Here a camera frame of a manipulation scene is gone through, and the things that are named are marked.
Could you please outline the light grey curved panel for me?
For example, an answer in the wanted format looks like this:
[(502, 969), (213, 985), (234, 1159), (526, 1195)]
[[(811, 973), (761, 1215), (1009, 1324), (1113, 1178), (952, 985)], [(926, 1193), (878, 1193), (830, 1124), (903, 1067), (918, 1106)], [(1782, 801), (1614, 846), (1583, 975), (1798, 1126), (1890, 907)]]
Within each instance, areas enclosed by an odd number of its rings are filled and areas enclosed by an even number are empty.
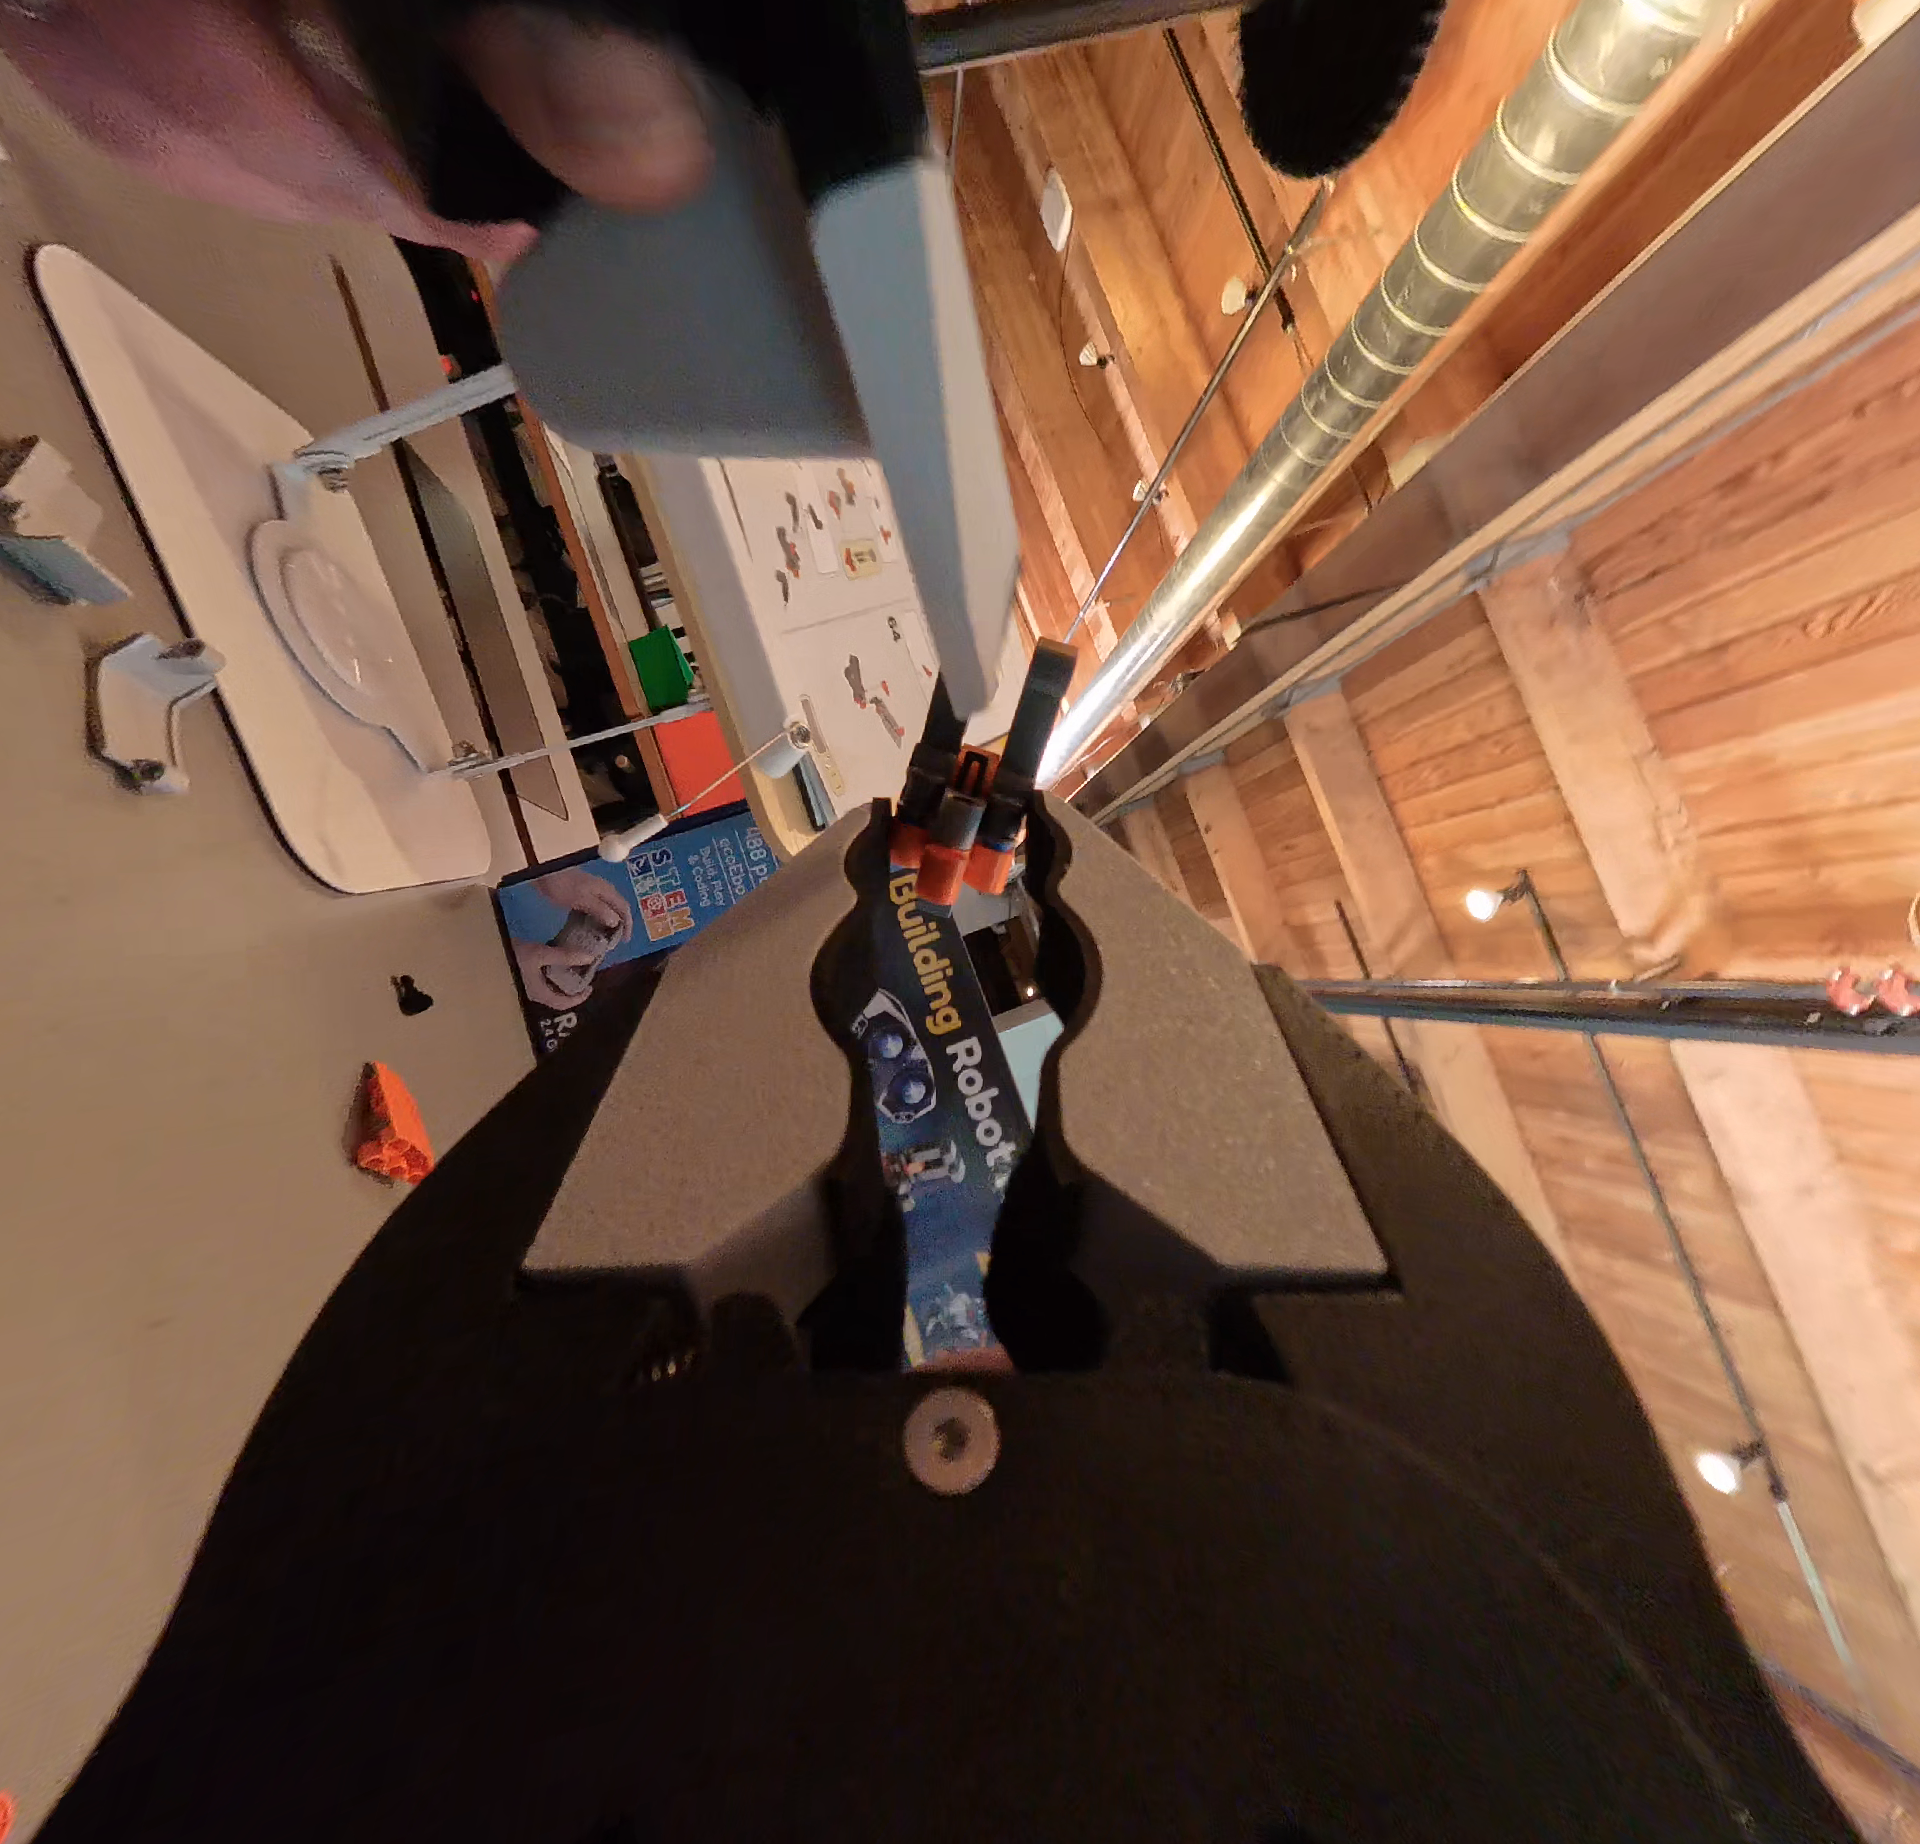
[(87, 753), (138, 795), (185, 797), (182, 719), (216, 691), (225, 666), (200, 639), (165, 642), (140, 632), (117, 642), (87, 666)]

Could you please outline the person's left hand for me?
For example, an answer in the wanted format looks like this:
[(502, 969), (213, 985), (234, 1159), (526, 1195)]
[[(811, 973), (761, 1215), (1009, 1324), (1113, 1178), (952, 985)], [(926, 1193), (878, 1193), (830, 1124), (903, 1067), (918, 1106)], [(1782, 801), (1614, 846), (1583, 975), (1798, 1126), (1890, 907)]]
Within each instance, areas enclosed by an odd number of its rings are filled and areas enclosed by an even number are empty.
[[(490, 7), (445, 34), (512, 141), (567, 191), (655, 212), (712, 168), (686, 64), (571, 8)], [(456, 224), (410, 187), (326, 0), (4, 0), (4, 55), (99, 152), (274, 223), (368, 224), (503, 266), (527, 224)]]

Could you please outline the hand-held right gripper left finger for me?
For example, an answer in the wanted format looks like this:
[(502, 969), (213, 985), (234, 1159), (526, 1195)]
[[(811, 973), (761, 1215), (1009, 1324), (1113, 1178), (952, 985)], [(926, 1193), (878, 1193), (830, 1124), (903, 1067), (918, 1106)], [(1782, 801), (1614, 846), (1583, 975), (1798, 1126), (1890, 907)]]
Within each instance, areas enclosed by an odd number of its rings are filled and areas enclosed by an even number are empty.
[(816, 835), (681, 944), (527, 1253), (532, 1280), (823, 1294), (901, 1256), (866, 1058), (891, 805)]

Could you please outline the metal ceiling rail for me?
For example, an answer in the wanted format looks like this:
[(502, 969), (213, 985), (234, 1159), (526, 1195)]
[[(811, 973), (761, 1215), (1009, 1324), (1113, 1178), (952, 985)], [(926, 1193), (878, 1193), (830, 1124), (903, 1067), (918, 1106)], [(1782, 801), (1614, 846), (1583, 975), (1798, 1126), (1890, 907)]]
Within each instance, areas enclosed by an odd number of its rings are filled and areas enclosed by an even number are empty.
[(1298, 989), (1332, 1015), (1390, 1022), (1918, 1058), (1915, 993), (1883, 1003), (1856, 978), (1839, 992), (1763, 982), (1298, 982)]

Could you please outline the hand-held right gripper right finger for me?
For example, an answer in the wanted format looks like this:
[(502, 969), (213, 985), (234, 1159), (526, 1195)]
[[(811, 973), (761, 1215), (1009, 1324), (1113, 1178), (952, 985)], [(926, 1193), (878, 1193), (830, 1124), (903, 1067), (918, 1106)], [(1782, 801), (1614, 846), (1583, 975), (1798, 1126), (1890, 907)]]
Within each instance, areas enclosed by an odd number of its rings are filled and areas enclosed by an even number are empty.
[(1381, 1241), (1243, 952), (1065, 801), (1035, 801), (1082, 992), (1047, 1064), (1099, 1299), (1370, 1288)]

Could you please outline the grey orange brick claw assembly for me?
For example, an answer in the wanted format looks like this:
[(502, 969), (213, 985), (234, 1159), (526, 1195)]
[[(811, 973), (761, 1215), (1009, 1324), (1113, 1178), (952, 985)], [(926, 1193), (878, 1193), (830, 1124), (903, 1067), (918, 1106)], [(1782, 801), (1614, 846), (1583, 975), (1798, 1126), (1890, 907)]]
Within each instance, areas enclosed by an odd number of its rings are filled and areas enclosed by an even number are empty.
[(996, 759), (966, 746), (966, 727), (937, 677), (921, 737), (909, 759), (896, 823), (930, 831), (948, 795), (983, 803), (991, 842), (1009, 845), (1038, 791), (1039, 766), (1062, 715), (1078, 654), (1044, 639), (1027, 666), (1018, 705)]

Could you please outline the light grey box panel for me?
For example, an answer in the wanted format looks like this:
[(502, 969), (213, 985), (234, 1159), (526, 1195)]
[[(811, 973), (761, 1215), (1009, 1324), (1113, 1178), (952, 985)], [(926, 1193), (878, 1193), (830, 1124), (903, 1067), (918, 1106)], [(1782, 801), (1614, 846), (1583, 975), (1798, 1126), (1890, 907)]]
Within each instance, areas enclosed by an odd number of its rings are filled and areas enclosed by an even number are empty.
[(94, 558), (102, 517), (51, 444), (2, 442), (2, 562), (36, 593), (93, 608), (131, 598), (129, 585)]

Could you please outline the instruction booklet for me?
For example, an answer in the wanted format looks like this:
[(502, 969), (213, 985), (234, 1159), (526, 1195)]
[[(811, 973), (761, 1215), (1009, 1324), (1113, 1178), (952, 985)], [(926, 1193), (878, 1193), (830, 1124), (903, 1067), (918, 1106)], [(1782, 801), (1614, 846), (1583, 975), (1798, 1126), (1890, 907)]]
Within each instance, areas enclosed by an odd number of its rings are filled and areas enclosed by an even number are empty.
[(898, 791), (938, 659), (901, 523), (871, 460), (708, 464), (783, 721), (837, 805)]

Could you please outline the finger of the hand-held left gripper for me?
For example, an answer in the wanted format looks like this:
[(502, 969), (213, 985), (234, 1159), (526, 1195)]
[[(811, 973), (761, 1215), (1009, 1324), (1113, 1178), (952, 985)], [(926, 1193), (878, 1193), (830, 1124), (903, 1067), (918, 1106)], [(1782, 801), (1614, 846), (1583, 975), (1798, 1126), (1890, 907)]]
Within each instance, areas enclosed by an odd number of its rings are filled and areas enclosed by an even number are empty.
[(815, 259), (948, 698), (981, 714), (1000, 684), (1020, 536), (946, 166), (903, 161), (828, 193)]

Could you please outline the white book stand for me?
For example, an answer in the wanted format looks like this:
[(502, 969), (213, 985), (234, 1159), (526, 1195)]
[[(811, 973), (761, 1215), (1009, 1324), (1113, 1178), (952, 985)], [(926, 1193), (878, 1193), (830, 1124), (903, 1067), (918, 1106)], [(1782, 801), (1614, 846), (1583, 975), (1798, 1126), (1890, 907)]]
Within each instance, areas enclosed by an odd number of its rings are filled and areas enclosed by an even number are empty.
[(378, 896), (594, 854), (488, 442), (427, 424), (280, 506), (277, 464), (448, 386), (414, 266), (340, 251), (197, 322), (66, 244), (30, 277), (287, 856)]

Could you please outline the orange wedge brick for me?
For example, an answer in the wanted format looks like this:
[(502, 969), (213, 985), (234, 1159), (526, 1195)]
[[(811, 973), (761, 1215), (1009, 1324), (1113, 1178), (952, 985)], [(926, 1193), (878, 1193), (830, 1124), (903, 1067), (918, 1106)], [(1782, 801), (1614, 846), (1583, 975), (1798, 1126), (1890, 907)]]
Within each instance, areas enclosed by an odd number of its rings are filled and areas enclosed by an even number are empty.
[(349, 1114), (351, 1165), (386, 1184), (420, 1184), (436, 1169), (436, 1149), (420, 1106), (387, 1064), (362, 1067)]

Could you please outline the dark blue robot kit box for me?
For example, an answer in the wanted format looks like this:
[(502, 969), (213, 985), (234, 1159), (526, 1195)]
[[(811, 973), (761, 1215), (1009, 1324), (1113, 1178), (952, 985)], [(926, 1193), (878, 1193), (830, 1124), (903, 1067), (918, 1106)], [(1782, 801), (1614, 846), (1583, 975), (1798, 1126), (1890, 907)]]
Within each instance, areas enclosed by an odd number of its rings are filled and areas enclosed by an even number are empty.
[(805, 1361), (830, 1376), (969, 1368), (1000, 1356), (991, 1329), (991, 1246), (1006, 1189), (1033, 1140), (1029, 1107), (965, 931), (948, 911), (916, 896), (912, 871), (894, 870), (889, 856), (886, 864), (874, 914), (877, 978), (859, 999), (853, 1038), (871, 1072), (880, 1172), (901, 1203), (896, 1261), (861, 1261), (821, 1294), (677, 1294), (639, 1280), (543, 1284), (526, 1274), (526, 1253), (665, 966), (727, 909), (688, 943), (650, 955), (605, 957), (597, 971), (590, 971), (582, 949), (571, 957), (586, 1000), (541, 1027), (541, 1107), (526, 1111), (541, 1133), (515, 1144), (526, 1153), (526, 1175), (541, 1178), (515, 1257), (517, 1288), (627, 1289), (662, 1324), (661, 1347), (712, 1330), (732, 1303), (766, 1306), (797, 1335)]

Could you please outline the black support pole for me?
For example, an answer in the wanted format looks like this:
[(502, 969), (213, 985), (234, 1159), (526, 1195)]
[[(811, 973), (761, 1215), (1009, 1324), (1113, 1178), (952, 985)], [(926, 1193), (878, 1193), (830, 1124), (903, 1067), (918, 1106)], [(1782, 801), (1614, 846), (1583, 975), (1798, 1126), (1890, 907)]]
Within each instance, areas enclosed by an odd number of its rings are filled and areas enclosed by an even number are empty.
[(1347, 170), (1395, 123), (1449, 0), (986, 0), (916, 15), (923, 75), (1165, 31), (1236, 22), (1248, 141), (1290, 180)]

